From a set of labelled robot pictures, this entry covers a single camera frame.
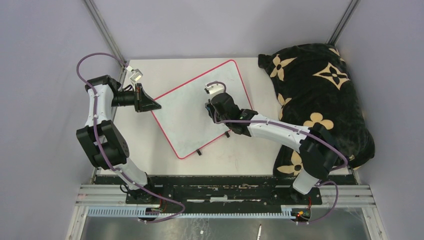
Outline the red framed whiteboard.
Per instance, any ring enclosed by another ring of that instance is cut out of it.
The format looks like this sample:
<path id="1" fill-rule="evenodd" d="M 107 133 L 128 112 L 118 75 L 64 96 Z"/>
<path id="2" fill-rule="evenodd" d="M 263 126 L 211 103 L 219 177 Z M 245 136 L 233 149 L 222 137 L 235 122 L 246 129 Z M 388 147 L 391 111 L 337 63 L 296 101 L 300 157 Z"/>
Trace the red framed whiteboard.
<path id="1" fill-rule="evenodd" d="M 213 123 L 205 108 L 210 96 L 204 88 L 214 81 L 226 85 L 226 92 L 239 108 L 252 108 L 239 67 L 233 59 L 154 99 L 162 108 L 152 111 L 152 115 L 178 159 L 185 159 L 229 131 L 224 124 Z"/>

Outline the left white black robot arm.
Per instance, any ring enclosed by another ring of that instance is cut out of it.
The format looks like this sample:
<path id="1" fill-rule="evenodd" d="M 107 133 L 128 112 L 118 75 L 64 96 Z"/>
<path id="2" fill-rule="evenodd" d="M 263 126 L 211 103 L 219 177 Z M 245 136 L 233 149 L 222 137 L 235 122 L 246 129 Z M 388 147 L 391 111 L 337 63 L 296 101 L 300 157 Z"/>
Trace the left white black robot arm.
<path id="1" fill-rule="evenodd" d="M 149 204 L 158 191 L 151 186 L 148 174 L 130 158 L 129 145 L 112 118 L 113 107 L 133 106 L 137 113 L 160 110 L 162 106 L 146 94 L 141 83 L 133 90 L 120 90 L 121 84 L 109 75 L 87 81 L 89 115 L 76 137 L 95 168 L 110 170 L 118 175 L 129 190 L 138 190 L 138 197 Z"/>

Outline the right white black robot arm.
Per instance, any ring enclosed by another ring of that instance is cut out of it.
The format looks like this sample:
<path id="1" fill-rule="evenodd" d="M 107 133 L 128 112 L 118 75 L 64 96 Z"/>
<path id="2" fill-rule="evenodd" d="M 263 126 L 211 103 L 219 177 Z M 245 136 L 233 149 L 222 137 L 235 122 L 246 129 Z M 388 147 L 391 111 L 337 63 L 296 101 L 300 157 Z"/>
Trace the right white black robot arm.
<path id="1" fill-rule="evenodd" d="M 239 108 L 226 92 L 209 98 L 205 108 L 215 124 L 224 124 L 235 134 L 271 140 L 299 154 L 303 167 L 288 191 L 296 204 L 309 198 L 311 189 L 337 168 L 338 160 L 346 161 L 320 123 L 308 127 L 276 121 L 255 110 Z"/>

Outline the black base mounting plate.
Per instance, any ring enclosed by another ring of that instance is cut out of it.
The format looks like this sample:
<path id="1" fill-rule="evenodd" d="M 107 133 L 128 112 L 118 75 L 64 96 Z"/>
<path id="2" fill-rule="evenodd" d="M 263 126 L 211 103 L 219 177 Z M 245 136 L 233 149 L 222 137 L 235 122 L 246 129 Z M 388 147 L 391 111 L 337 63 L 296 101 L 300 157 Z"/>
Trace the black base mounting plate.
<path id="1" fill-rule="evenodd" d="M 117 176 L 98 176 L 95 193 L 110 200 L 122 197 L 119 206 L 146 207 L 148 214 L 271 214 L 281 213 L 281 207 L 322 206 L 325 188 L 313 187 L 306 195 L 291 187 L 294 178 L 273 176 L 153 176 L 148 189 L 155 196 L 131 190 Z"/>

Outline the black floral plush blanket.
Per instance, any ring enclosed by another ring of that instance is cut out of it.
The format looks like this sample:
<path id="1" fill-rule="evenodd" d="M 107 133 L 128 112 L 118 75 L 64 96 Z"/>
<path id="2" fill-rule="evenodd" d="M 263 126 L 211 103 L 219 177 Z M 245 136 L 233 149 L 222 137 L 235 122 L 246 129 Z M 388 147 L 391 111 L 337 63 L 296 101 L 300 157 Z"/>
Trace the black floral plush blanket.
<path id="1" fill-rule="evenodd" d="M 272 82 L 280 121 L 305 127 L 323 125 L 352 169 L 375 156 L 375 142 L 354 82 L 334 45 L 308 43 L 259 54 L 258 66 Z"/>

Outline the white marker pen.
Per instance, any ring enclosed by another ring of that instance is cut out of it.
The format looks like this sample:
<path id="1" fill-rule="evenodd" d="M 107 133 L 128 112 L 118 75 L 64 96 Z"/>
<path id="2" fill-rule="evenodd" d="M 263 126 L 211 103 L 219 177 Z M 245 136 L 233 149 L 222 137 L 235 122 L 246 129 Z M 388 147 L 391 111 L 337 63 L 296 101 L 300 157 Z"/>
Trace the white marker pen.
<path id="1" fill-rule="evenodd" d="M 262 224 L 259 225 L 256 240 L 260 240 L 262 234 Z"/>

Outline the left aluminium corner post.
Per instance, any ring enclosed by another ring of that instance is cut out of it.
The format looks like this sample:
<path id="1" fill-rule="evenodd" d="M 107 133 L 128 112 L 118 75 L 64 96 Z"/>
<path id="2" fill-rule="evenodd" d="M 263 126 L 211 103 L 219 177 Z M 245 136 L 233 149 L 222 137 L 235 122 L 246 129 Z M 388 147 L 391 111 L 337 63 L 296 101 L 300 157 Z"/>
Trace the left aluminium corner post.
<path id="1" fill-rule="evenodd" d="M 126 76 L 126 70 L 124 63 L 127 61 L 125 60 L 120 48 L 118 47 L 112 32 L 109 30 L 106 21 L 102 17 L 100 10 L 98 9 L 96 3 L 94 0 L 82 0 L 84 3 L 89 15 L 91 16 L 92 20 L 94 21 L 99 33 L 101 34 L 103 40 L 105 41 L 109 51 L 112 55 L 117 57 L 119 60 L 116 60 L 117 64 L 120 66 L 120 73 L 119 73 L 119 82 L 121 83 L 121 88 L 124 87 L 124 81 Z"/>

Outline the aluminium corner post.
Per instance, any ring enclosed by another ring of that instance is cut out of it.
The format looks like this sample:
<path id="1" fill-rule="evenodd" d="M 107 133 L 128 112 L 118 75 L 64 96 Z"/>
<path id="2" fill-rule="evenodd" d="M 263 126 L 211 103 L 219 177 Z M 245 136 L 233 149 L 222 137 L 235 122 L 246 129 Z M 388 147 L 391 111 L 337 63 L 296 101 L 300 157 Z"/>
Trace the aluminium corner post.
<path id="1" fill-rule="evenodd" d="M 332 34 L 326 41 L 327 44 L 335 45 L 343 30 L 347 26 L 349 20 L 351 19 L 352 15 L 354 14 L 355 10 L 357 9 L 358 5 L 360 4 L 361 0 L 350 0 L 347 8 L 345 9 L 341 19 L 338 21 L 337 25 L 335 26 L 335 29 L 333 30 Z"/>
<path id="2" fill-rule="evenodd" d="M 120 66 L 120 73 L 119 73 L 119 82 L 121 83 L 121 88 L 124 87 L 124 81 L 126 76 L 126 70 L 124 63 L 127 61 L 125 60 L 120 48 L 118 47 L 112 32 L 109 30 L 106 21 L 102 17 L 100 10 L 98 9 L 96 3 L 94 0 L 82 0 L 84 3 L 89 15 L 91 16 L 92 20 L 94 21 L 99 33 L 101 34 L 103 40 L 105 41 L 109 51 L 112 55 L 117 57 L 119 60 L 116 60 L 117 64 Z"/>

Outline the aluminium frame rails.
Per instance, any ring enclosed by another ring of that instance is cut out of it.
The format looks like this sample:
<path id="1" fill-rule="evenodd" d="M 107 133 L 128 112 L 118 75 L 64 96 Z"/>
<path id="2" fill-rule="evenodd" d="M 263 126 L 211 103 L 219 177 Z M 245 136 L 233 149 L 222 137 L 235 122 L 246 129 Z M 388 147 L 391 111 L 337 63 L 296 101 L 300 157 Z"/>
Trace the aluminium frame rails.
<path id="1" fill-rule="evenodd" d="M 311 205 L 311 210 L 316 212 L 323 210 L 324 214 L 314 216 L 313 219 L 317 222 L 321 222 L 324 219 L 334 216 L 336 211 L 344 210 L 346 212 L 352 212 L 359 209 L 364 216 L 365 230 L 370 234 L 371 239 L 378 239 L 378 221 L 377 221 L 377 205 L 375 203 L 374 196 L 368 185 L 340 185 L 334 186 L 322 186 L 317 194 L 318 203 Z M 236 210 L 215 210 L 213 213 L 201 212 L 201 214 L 219 214 L 219 213 L 279 213 L 282 208 L 291 209 L 292 215 L 294 216 L 297 210 L 305 210 L 307 208 L 304 204 L 276 204 L 271 205 L 269 200 L 241 200 L 241 199 L 229 199 L 226 195 L 213 197 L 211 200 L 200 200 L 194 199 L 189 200 L 189 204 L 194 204 L 195 207 L 200 207 L 207 203 L 217 204 L 219 207 L 228 207 L 230 204 L 254 204 L 259 208 L 243 210 L 238 207 Z M 106 184 L 83 184 L 78 192 L 77 200 L 71 217 L 71 223 L 67 230 L 65 239 L 67 240 L 80 240 L 82 239 L 84 226 L 86 224 L 89 207 L 142 207 L 150 208 L 149 204 L 135 204 L 126 203 L 126 196 L 121 192 L 117 185 L 106 185 Z M 194 210 L 186 209 L 185 212 L 192 214 L 196 212 Z M 108 218 L 129 218 L 131 220 L 138 220 L 137 217 L 108 217 Z M 211 220 L 211 219 L 253 219 L 253 220 L 286 220 L 290 219 L 269 219 L 269 218 L 177 218 L 179 219 L 194 219 L 194 220 Z"/>

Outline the right aluminium corner post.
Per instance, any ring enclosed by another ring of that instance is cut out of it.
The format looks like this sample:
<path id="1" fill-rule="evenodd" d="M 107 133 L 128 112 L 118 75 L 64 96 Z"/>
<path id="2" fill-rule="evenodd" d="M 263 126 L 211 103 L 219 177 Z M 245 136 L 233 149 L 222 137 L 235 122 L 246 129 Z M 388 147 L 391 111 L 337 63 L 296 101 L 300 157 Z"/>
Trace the right aluminium corner post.
<path id="1" fill-rule="evenodd" d="M 360 4 L 361 0 L 350 0 L 347 8 L 345 9 L 341 19 L 338 21 L 337 25 L 335 26 L 335 29 L 333 30 L 332 34 L 326 41 L 327 44 L 335 45 L 343 30 L 347 26 L 349 20 L 351 19 L 352 15 L 354 14 L 355 10 L 357 9 L 358 5 Z"/>

